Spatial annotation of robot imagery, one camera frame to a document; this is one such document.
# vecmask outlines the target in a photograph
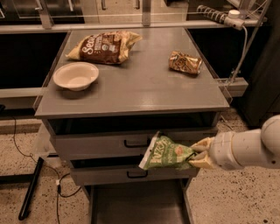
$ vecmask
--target black cable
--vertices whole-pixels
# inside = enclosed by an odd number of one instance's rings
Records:
[[[67,174],[63,175],[63,176],[61,177],[61,179],[59,180],[58,193],[59,193],[59,196],[60,196],[61,198],[70,198],[70,197],[74,196],[74,195],[81,189],[81,187],[79,187],[77,191],[75,191],[75,192],[73,192],[73,193],[71,193],[71,194],[69,194],[69,195],[63,195],[63,194],[61,194],[61,184],[60,184],[60,183],[61,183],[61,180],[62,180],[63,178],[65,178],[66,176],[68,176],[68,175],[70,175],[70,173],[67,173]]]
[[[17,151],[18,151],[21,155],[23,155],[24,157],[26,157],[26,158],[31,158],[31,159],[35,162],[35,164],[36,164],[38,161],[36,161],[36,160],[33,158],[33,154],[32,154],[32,153],[30,153],[29,155],[25,155],[25,154],[18,148],[18,145],[17,145],[17,142],[16,142],[17,119],[16,119],[15,117],[13,117],[13,116],[12,116],[12,118],[13,118],[14,121],[15,121],[15,122],[14,122],[14,134],[13,134],[12,139],[13,139],[14,145],[16,146]],[[48,165],[45,165],[45,164],[43,164],[43,166],[45,166],[45,167],[47,167],[47,168],[53,170],[53,171],[56,173],[56,175],[58,176],[58,179],[60,179],[60,174],[58,173],[57,170],[55,170],[55,169],[52,168],[51,166],[48,166]],[[56,209],[56,214],[57,214],[58,223],[60,224],[60,216],[59,216],[59,193],[57,193],[57,202],[56,202],[56,204],[57,204],[57,206],[56,206],[56,207],[57,207],[57,209]]]
[[[25,154],[18,148],[18,145],[17,145],[17,142],[16,142],[17,119],[16,119],[15,117],[13,117],[13,116],[12,116],[12,118],[13,118],[14,121],[15,121],[15,122],[14,122],[14,133],[13,133],[12,139],[13,139],[14,145],[16,146],[17,151],[18,151],[21,155],[23,155],[24,157],[26,157],[26,158],[31,158],[31,159],[35,162],[35,164],[36,164],[38,161],[36,161],[36,160],[33,158],[34,155],[33,155],[32,153],[30,153],[29,155],[25,155]],[[58,184],[58,193],[57,193],[57,199],[56,199],[56,215],[57,215],[58,223],[60,224],[59,197],[62,197],[62,198],[70,198],[70,197],[74,196],[74,195],[81,189],[81,187],[79,187],[79,189],[78,189],[77,191],[75,191],[75,192],[73,192],[73,193],[71,193],[71,194],[69,194],[69,195],[63,195],[63,194],[61,194],[61,185],[60,185],[60,182],[61,182],[61,180],[62,180],[64,177],[70,175],[70,173],[67,173],[67,174],[63,175],[63,176],[60,178],[60,174],[58,173],[57,170],[55,170],[55,169],[52,168],[51,166],[48,166],[48,165],[45,165],[45,164],[43,164],[43,166],[45,166],[45,167],[47,167],[47,168],[53,170],[53,171],[57,174],[57,176],[58,176],[59,184]]]
[[[18,152],[19,152],[21,155],[23,155],[24,157],[26,157],[26,158],[31,158],[34,162],[36,162],[35,159],[33,158],[33,154],[32,154],[32,153],[30,153],[29,155],[25,155],[25,154],[18,148],[18,145],[17,145],[17,143],[16,143],[17,119],[16,119],[15,117],[12,117],[12,118],[13,118],[14,121],[15,121],[15,122],[14,122],[14,134],[13,134],[12,139],[13,139],[13,142],[14,142],[14,144],[15,144],[15,146],[16,146]]]

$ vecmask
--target black pole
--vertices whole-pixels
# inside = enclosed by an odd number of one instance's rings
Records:
[[[23,205],[21,207],[21,210],[20,210],[20,213],[19,213],[19,216],[18,216],[18,219],[20,221],[22,221],[25,218],[27,218],[27,216],[30,213],[28,208],[29,208],[29,205],[31,203],[32,195],[34,193],[34,190],[35,190],[35,187],[36,187],[36,184],[37,184],[37,181],[38,181],[38,177],[39,177],[40,171],[42,169],[43,163],[44,163],[44,159],[39,157],[37,165],[36,165],[36,168],[35,168],[35,171],[33,173],[33,177],[32,177],[31,183],[29,184],[27,193],[26,193],[25,198],[24,198],[24,203],[23,203]]]

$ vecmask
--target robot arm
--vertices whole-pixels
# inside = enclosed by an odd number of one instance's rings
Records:
[[[208,154],[224,170],[249,165],[280,169],[280,115],[271,117],[261,129],[219,133]]]

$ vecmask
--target white bowl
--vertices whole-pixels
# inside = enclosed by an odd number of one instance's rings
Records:
[[[86,89],[99,74],[98,68],[87,62],[74,62],[60,67],[53,74],[53,81],[62,88],[73,91]]]

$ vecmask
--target snack bag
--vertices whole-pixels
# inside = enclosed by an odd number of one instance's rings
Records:
[[[111,31],[86,36],[66,56],[73,60],[121,64],[129,58],[132,46],[142,37],[132,31]]]
[[[168,136],[158,131],[152,138],[139,167],[144,170],[160,167],[184,170],[193,167],[188,161],[197,154],[192,148],[174,143]]]
[[[173,51],[169,58],[169,68],[188,74],[199,74],[202,59],[183,52]]]

